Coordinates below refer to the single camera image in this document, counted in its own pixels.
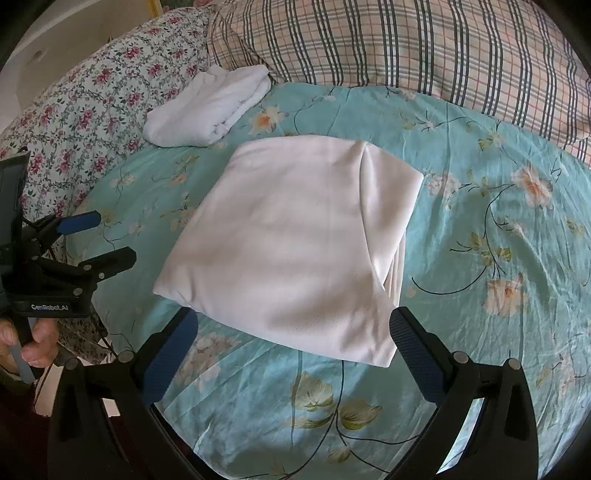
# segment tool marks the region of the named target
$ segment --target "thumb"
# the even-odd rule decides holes
[[[18,343],[17,331],[9,320],[0,320],[0,342],[4,345],[16,345]]]

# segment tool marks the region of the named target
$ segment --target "plaid pillow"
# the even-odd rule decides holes
[[[226,69],[275,80],[388,85],[524,127],[591,164],[591,80],[526,0],[228,0],[208,35]]]

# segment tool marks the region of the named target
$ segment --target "screw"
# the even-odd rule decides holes
[[[509,366],[513,370],[519,370],[521,368],[521,363],[516,358],[509,358]]]
[[[121,362],[122,364],[126,364],[128,362],[131,362],[133,359],[134,359],[134,353],[131,350],[124,350],[117,357],[117,360],[119,360],[119,362]]]
[[[466,364],[470,357],[464,352],[454,352],[453,359],[459,364]]]
[[[66,369],[67,370],[74,370],[78,366],[78,359],[77,358],[70,358],[66,362]]]

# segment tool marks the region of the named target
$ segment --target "white towel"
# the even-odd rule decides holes
[[[292,348],[387,367],[423,175],[364,141],[241,145],[154,293]]]
[[[213,65],[176,98],[148,113],[144,137],[160,147],[211,145],[267,94],[268,73],[264,65],[232,72]]]

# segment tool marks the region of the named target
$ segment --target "pillow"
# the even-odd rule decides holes
[[[209,66],[207,9],[182,8],[119,37],[49,86],[0,135],[0,159],[31,151],[25,216],[72,213],[140,149],[147,112]]]
[[[525,0],[228,0],[212,60],[265,63],[277,81],[387,85],[524,127],[591,163],[589,75]]]

